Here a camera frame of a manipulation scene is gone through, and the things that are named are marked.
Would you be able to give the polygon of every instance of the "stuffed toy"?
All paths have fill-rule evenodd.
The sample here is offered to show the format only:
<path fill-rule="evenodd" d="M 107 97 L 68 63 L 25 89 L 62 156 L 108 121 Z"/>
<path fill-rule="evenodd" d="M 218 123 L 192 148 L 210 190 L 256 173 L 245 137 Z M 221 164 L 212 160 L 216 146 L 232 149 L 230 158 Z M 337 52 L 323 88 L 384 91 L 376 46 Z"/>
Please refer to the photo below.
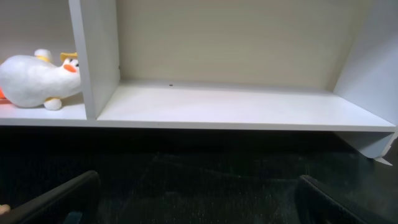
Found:
<path fill-rule="evenodd" d="M 0 65 L 0 98 L 22 108 L 44 105 L 59 110 L 61 99 L 80 90 L 77 53 L 61 54 L 61 67 L 52 64 L 48 50 L 35 51 L 35 57 L 16 55 Z"/>

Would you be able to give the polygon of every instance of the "plush duck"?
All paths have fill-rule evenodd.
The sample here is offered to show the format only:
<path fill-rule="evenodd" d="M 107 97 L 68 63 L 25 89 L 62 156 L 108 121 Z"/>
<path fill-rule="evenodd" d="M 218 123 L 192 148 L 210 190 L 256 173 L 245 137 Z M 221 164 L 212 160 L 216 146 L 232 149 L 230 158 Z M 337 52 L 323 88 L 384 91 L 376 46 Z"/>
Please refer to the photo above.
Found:
<path fill-rule="evenodd" d="M 63 65 L 53 65 L 48 50 L 35 51 L 35 57 L 16 55 L 0 65 L 0 98 L 31 108 L 44 105 L 59 110 L 61 99 L 80 92 L 77 54 L 61 54 Z"/>

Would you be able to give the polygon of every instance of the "dark surface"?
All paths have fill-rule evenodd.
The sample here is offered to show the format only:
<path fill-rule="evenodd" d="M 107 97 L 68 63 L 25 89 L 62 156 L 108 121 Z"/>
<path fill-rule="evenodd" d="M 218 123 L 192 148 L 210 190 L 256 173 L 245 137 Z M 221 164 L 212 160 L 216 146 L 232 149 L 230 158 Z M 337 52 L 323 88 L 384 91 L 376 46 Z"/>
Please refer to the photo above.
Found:
<path fill-rule="evenodd" d="M 97 223 L 299 223 L 308 174 L 398 222 L 398 170 L 332 133 L 0 128 L 0 203 L 17 207 L 88 171 Z M 385 157 L 398 166 L 397 149 Z"/>

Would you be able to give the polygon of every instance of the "shelf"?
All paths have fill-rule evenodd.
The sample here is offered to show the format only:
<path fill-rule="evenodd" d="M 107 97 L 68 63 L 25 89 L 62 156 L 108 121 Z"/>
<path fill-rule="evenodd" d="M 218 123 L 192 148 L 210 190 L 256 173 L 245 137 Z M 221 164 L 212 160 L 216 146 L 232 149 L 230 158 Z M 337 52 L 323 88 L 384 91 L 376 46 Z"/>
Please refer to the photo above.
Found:
<path fill-rule="evenodd" d="M 396 128 L 327 91 L 150 81 L 122 82 L 98 121 L 140 128 L 374 132 Z"/>
<path fill-rule="evenodd" d="M 0 124 L 6 120 L 16 120 L 24 124 L 28 119 L 37 120 L 85 120 L 86 111 L 82 94 L 62 100 L 63 108 L 59 111 L 49 111 L 40 106 L 37 108 L 18 108 L 8 101 L 0 101 Z"/>

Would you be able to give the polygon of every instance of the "duck's foot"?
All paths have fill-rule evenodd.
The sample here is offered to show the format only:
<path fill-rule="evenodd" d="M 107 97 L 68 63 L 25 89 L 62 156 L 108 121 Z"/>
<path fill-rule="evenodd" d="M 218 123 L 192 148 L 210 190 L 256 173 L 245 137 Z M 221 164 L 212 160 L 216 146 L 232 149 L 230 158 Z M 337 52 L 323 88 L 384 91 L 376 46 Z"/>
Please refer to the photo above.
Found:
<path fill-rule="evenodd" d="M 47 110 L 59 110 L 62 107 L 62 101 L 60 98 L 47 98 L 44 102 L 44 107 Z"/>

